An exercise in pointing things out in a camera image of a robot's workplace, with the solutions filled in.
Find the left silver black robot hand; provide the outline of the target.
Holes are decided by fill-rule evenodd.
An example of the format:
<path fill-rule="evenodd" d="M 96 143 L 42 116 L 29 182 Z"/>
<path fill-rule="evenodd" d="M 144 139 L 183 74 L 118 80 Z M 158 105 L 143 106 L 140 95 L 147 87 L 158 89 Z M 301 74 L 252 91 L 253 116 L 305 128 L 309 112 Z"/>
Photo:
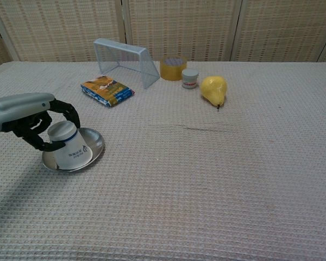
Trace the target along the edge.
<path fill-rule="evenodd" d="M 39 136 L 52 122 L 49 111 L 63 114 L 80 128 L 80 119 L 72 104 L 57 100 L 50 93 L 34 92 L 0 98 L 0 132 L 13 132 L 40 151 L 61 149 L 65 147 L 64 140 L 48 143 Z"/>

